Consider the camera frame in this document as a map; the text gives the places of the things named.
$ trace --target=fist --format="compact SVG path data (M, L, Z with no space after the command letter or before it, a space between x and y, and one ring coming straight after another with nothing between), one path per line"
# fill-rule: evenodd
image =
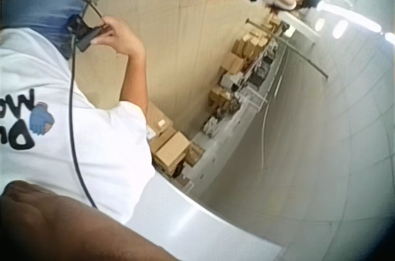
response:
M55 122L46 104L40 102L31 111L29 121L29 129L37 135L45 135Z

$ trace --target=jeans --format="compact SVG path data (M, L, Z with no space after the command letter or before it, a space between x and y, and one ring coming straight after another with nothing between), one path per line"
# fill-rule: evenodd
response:
M1 28L31 28L69 59L72 34L66 25L84 6L81 0L1 0Z

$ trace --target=brown cardboard box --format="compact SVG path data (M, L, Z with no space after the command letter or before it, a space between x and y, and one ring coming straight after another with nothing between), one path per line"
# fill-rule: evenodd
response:
M257 30L256 28L253 28L249 33L258 39L260 39L260 37L262 36L262 32Z
M267 38L262 38L261 40L259 40L258 47L263 49L266 46L267 42L268 42Z
M263 28L267 28L270 31L273 31L273 29L274 29L274 26L269 23L263 23L262 26L263 26Z
M236 39L236 41L235 41L235 43L233 45L233 48L232 48L232 53L233 54L237 54L237 48L239 46L239 43L240 43L240 39Z
M270 14L268 15L268 17L266 18L266 24L269 24L269 22L272 20L272 18L273 18L274 15L275 15L274 13L270 13Z
M259 39L256 37L251 38L244 46L243 55L245 57L251 57L254 53L255 47L259 44Z
M186 153L185 162L191 167L194 167L200 158L202 158L204 152L205 150L201 146L192 142Z
M244 59L236 56L233 59L232 66L228 70L228 73L231 75L235 75L243 69L244 66Z
M235 60L235 58L237 58L238 56L236 54L233 53L228 53L222 61L221 67L223 67L226 71L229 71L229 69L232 67L233 65L233 61Z
M272 19L270 20L270 24L279 26L281 23L281 20L277 17L277 15L273 15Z
M240 39L239 45L237 46L237 50L235 54L239 57L243 57L244 54L244 46L245 44L252 38L252 35L246 34L244 37Z
M236 54L228 53L225 56L221 67L223 67L230 74L234 75L241 71L243 64L244 59L238 57Z
M173 126L173 122L152 102L148 104L147 124L155 132L156 136Z
M185 158L189 144L189 140L181 132L178 132L155 153L155 161L165 171L174 171L177 165Z
M266 33L265 31L262 31L262 36L260 37L260 39L263 39L263 38L270 39L270 35L268 33Z
M175 135L177 130L174 127L167 128L163 133L149 141L149 148L152 153L156 153L170 138Z
M260 48L259 46L256 46L250 59L256 59L261 52L262 52L262 48Z
M209 99L213 102L218 102L222 89L221 86L215 85L210 91Z

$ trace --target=metal pole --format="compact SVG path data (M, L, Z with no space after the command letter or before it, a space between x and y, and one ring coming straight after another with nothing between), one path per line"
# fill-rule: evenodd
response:
M258 24L256 24L255 22L252 22L250 19L246 20L246 23L249 23L250 25L253 25L254 27L272 35L274 38L276 38L278 41L284 43L285 45L287 45L289 48L291 48L295 53L299 54L306 62L308 62L314 69L316 69L317 71L319 71L326 79L329 78L328 74L325 73L319 66L317 66L315 63L313 63L310 59L308 59L306 56L304 56L303 54L301 54L293 45L290 45L287 41L285 41L283 38L280 38L279 36L277 36L276 34L272 33L272 31L270 31L267 27L265 26L260 26Z

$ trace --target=person in background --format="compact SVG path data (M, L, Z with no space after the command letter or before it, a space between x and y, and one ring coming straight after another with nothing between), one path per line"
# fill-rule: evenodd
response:
M100 211L24 181L0 197L0 259L175 260Z
M90 204L70 146L67 61L72 56L67 23L85 3L0 3L0 192L11 181L23 180ZM73 137L93 201L101 212L126 223L155 174L146 139L146 50L123 20L103 17L102 24L108 31L92 43L108 46L127 61L119 102L98 109L75 85Z

